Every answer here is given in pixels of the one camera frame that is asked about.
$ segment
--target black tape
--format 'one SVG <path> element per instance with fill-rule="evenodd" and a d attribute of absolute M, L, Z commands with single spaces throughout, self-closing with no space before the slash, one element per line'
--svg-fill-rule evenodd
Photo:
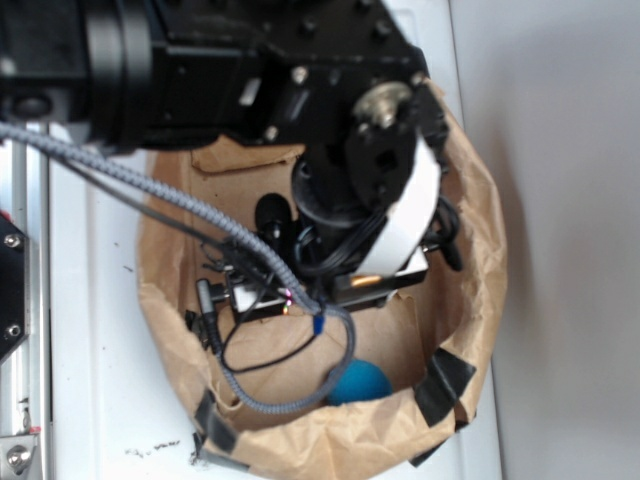
<path fill-rule="evenodd" d="M 415 399 L 427 425 L 444 420 L 467 388 L 476 367 L 439 348 L 427 366 L 427 375 L 414 387 Z"/>
<path fill-rule="evenodd" d="M 206 438 L 225 453 L 231 453 L 236 446 L 236 432 L 218 415 L 215 408 L 216 399 L 211 391 L 207 391 L 196 411 L 195 419 L 204 431 Z"/>
<path fill-rule="evenodd" d="M 459 432 L 460 430 L 462 430 L 463 428 L 465 428 L 467 425 L 469 425 L 468 422 L 463 422 L 460 420 L 456 421 L 456 432 Z M 438 451 L 438 449 L 444 445 L 445 442 L 442 442 L 440 445 L 437 445 L 435 447 L 433 447 L 431 450 L 427 450 L 424 453 L 421 453 L 420 455 L 416 455 L 415 457 L 413 457 L 411 460 L 409 460 L 409 463 L 411 465 L 413 465 L 414 467 L 418 468 L 420 465 L 422 465 L 424 462 L 426 462 L 427 460 L 429 460 L 429 458 L 431 457 L 431 455 L 433 455 L 434 453 L 436 453 Z"/>
<path fill-rule="evenodd" d="M 438 449 L 444 445 L 444 442 L 442 442 L 440 445 L 437 445 L 435 447 L 433 447 L 431 450 L 427 450 L 424 453 L 421 453 L 420 455 L 418 455 L 417 457 L 413 457 L 411 460 L 409 460 L 409 463 L 411 465 L 413 465 L 414 467 L 418 468 L 420 465 L 422 465 L 424 462 L 426 462 L 427 460 L 429 460 L 429 457 L 431 457 L 431 455 L 433 455 L 434 453 L 436 453 L 438 451 Z"/>
<path fill-rule="evenodd" d="M 249 465 L 244 463 L 240 463 L 231 458 L 224 457 L 222 455 L 217 455 L 215 453 L 209 452 L 204 447 L 204 442 L 206 438 L 203 438 L 199 433 L 193 434 L 193 441 L 196 446 L 195 450 L 195 458 L 199 460 L 203 460 L 208 463 L 213 463 L 214 465 L 219 465 L 225 468 L 231 468 L 233 470 L 238 470 L 240 472 L 248 472 Z"/>

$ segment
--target white tape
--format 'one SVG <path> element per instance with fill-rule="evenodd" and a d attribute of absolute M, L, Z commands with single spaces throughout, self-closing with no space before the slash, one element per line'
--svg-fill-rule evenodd
<path fill-rule="evenodd" d="M 440 165 L 418 134 L 413 172 L 400 199 L 387 211 L 387 224 L 354 275 L 392 277 L 414 252 L 438 204 Z"/>

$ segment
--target duct tape strip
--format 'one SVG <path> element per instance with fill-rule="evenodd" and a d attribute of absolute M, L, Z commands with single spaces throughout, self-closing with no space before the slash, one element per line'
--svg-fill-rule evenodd
<path fill-rule="evenodd" d="M 195 420 L 206 438 L 225 453 L 231 453 L 236 446 L 237 434 L 220 418 L 216 411 L 216 399 L 211 391 L 206 391 L 196 411 Z"/>
<path fill-rule="evenodd" d="M 456 433 L 463 429 L 464 427 L 466 427 L 467 425 L 469 425 L 467 422 L 458 422 L 456 421 Z M 438 449 L 444 445 L 446 442 L 446 440 L 444 442 L 442 442 L 440 445 L 436 445 L 435 447 L 433 447 L 431 450 L 427 450 L 424 453 L 421 453 L 420 455 L 416 455 L 415 457 L 413 457 L 411 460 L 409 460 L 409 463 L 411 465 L 413 465 L 414 467 L 418 468 L 420 465 L 422 465 L 424 462 L 426 462 L 427 460 L 429 460 L 429 458 L 431 458 L 431 456 L 436 453 L 438 451 Z"/>
<path fill-rule="evenodd" d="M 195 462 L 195 459 L 198 459 L 208 463 L 213 463 L 214 465 L 218 465 L 220 467 L 230 468 L 232 470 L 238 470 L 240 472 L 249 471 L 249 468 L 250 468 L 249 465 L 237 462 L 231 458 L 228 458 L 222 455 L 217 455 L 205 449 L 204 442 L 206 441 L 206 437 L 203 437 L 199 433 L 193 434 L 193 441 L 196 447 L 193 460 L 192 460 L 193 462 Z"/>
<path fill-rule="evenodd" d="M 415 399 L 427 425 L 444 420 L 467 388 L 476 367 L 439 348 L 427 366 L 427 375 L 414 387 Z"/>
<path fill-rule="evenodd" d="M 356 276 L 393 277 L 414 252 L 438 204 L 440 165 L 424 138 L 418 135 L 413 172 L 398 200 L 387 212 L 388 221 Z"/>

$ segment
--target silver bolt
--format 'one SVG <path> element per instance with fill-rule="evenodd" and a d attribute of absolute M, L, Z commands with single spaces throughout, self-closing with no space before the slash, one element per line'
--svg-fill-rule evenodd
<path fill-rule="evenodd" d="M 416 72 L 411 77 L 411 83 L 414 87 L 417 87 L 418 85 L 422 85 L 426 78 L 427 76 L 424 74 L 424 72 Z"/>
<path fill-rule="evenodd" d="M 396 121 L 395 112 L 391 109 L 380 112 L 380 127 L 389 128 Z"/>
<path fill-rule="evenodd" d="M 17 233 L 10 233 L 4 237 L 4 244 L 9 248 L 20 248 L 22 247 L 22 237 Z"/>
<path fill-rule="evenodd" d="M 307 78 L 309 78 L 309 70 L 307 67 L 296 67 L 291 70 L 291 80 L 293 80 L 296 85 L 302 85 L 307 81 Z"/>
<path fill-rule="evenodd" d="M 14 470 L 26 465 L 31 460 L 31 452 L 22 445 L 16 445 L 7 453 L 7 463 Z"/>
<path fill-rule="evenodd" d="M 264 131 L 264 138 L 269 142 L 273 142 L 276 138 L 278 138 L 278 127 L 271 125 Z"/>
<path fill-rule="evenodd" d="M 10 337 L 17 337 L 18 335 L 20 335 L 21 331 L 22 330 L 18 325 L 11 325 L 10 327 L 7 327 L 7 334 Z"/>

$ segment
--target gray wall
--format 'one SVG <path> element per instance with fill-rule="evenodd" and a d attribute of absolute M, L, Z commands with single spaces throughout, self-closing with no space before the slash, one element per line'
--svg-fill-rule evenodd
<path fill-rule="evenodd" d="M 450 3 L 510 242 L 505 478 L 640 478 L 640 2 Z"/>

